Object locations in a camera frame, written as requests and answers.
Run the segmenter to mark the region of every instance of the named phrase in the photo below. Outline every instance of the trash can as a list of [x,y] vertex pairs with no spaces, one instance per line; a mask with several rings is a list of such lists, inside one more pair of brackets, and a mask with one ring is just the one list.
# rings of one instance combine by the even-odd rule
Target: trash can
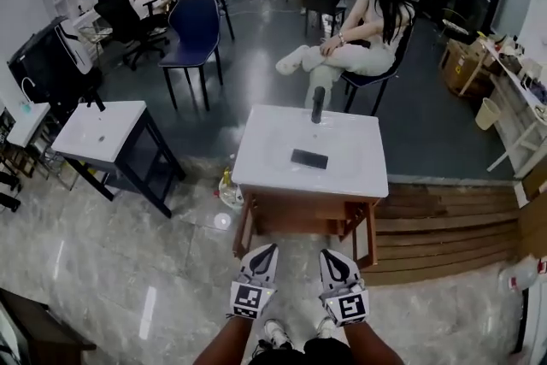
[[488,97],[484,97],[482,100],[482,105],[480,106],[479,113],[475,117],[477,125],[482,130],[487,130],[494,122],[499,119],[499,116],[502,114],[502,111],[496,105],[494,101]]

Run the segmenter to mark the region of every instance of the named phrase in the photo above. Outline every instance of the gray floor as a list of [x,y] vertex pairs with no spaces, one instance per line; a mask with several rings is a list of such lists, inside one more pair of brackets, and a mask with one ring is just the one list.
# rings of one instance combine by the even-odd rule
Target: gray floor
[[[0,287],[48,303],[96,343],[84,354],[87,365],[190,365],[224,325],[238,271],[231,252],[238,219],[215,224],[216,213],[231,213],[213,196],[215,184],[180,184],[167,220],[129,192],[110,203],[82,180],[70,194],[39,176],[24,180],[20,210],[0,214]],[[264,318],[284,321],[302,348],[325,315],[318,255],[329,243],[274,236],[254,244],[271,240],[280,248],[279,292]],[[521,299],[499,290],[499,269],[371,288],[368,322],[409,365],[506,363]],[[254,325],[246,361],[263,321]]]
[[[347,0],[351,5],[354,0]],[[220,87],[215,63],[206,65],[211,111],[203,108],[197,70],[191,72],[193,94],[182,71],[173,71],[176,112],[171,104],[157,55],[132,72],[120,64],[120,46],[108,47],[109,64],[101,95],[105,100],[143,99],[178,157],[225,158],[237,152],[244,124],[255,103],[303,106],[308,77],[297,72],[284,77],[275,63],[300,44],[318,44],[321,31],[303,35],[297,0],[228,0],[236,33],[233,42],[222,20],[221,58],[225,86]],[[419,19],[408,53],[386,90],[377,116],[389,174],[450,179],[510,180],[509,161],[489,174],[486,168],[502,153],[496,131],[480,131],[468,102],[453,96],[440,76],[442,45],[438,31]],[[352,112],[367,115],[379,87],[361,90]],[[344,107],[344,84],[336,84],[332,109]]]

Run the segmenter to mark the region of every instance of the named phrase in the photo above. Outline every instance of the blue chair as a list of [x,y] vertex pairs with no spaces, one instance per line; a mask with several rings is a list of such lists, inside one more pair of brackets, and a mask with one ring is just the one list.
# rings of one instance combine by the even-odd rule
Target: blue chair
[[399,41],[399,46],[397,47],[397,51],[395,52],[395,61],[389,68],[387,72],[384,74],[381,74],[379,76],[364,76],[361,74],[354,74],[352,72],[343,72],[341,78],[346,82],[345,85],[345,94],[348,94],[348,91],[350,90],[350,87],[353,87],[351,89],[350,98],[348,99],[347,104],[345,104],[344,112],[349,113],[351,104],[353,103],[353,99],[356,96],[357,90],[361,87],[365,87],[367,85],[374,84],[376,82],[381,82],[382,86],[379,89],[378,96],[376,97],[376,103],[374,104],[373,112],[371,115],[376,115],[376,111],[378,110],[379,103],[382,100],[382,96],[384,96],[385,88],[387,87],[387,81],[397,73],[397,69],[399,65],[401,64],[401,61],[404,58],[404,54],[407,50],[407,46],[409,45],[410,36],[412,35],[412,29],[414,28],[414,21],[411,22],[404,30],[403,36],[401,37],[401,41]]
[[199,68],[199,80],[202,85],[203,101],[209,111],[209,100],[205,85],[203,64],[214,52],[219,81],[222,82],[221,57],[219,55],[220,17],[215,0],[179,0],[169,16],[169,25],[179,34],[179,43],[175,50],[169,52],[159,63],[163,68],[168,83],[173,106],[177,101],[173,93],[170,68],[183,68],[186,80],[191,88],[188,68]]

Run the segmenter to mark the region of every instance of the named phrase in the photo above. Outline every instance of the woman's hand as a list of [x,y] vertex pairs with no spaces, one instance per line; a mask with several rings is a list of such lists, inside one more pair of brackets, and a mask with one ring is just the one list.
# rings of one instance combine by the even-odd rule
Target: woman's hand
[[342,45],[342,41],[340,41],[340,37],[338,35],[335,35],[334,37],[330,37],[325,43],[323,43],[321,46],[319,46],[319,50],[323,56],[330,56],[334,52],[334,50]]

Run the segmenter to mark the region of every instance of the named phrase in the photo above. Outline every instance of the smartphone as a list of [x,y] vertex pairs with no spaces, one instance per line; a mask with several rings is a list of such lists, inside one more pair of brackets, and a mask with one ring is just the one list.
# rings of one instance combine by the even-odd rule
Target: smartphone
[[322,156],[321,154],[315,154],[306,150],[293,150],[291,161],[304,166],[310,166],[311,168],[326,169],[328,163],[328,156]]

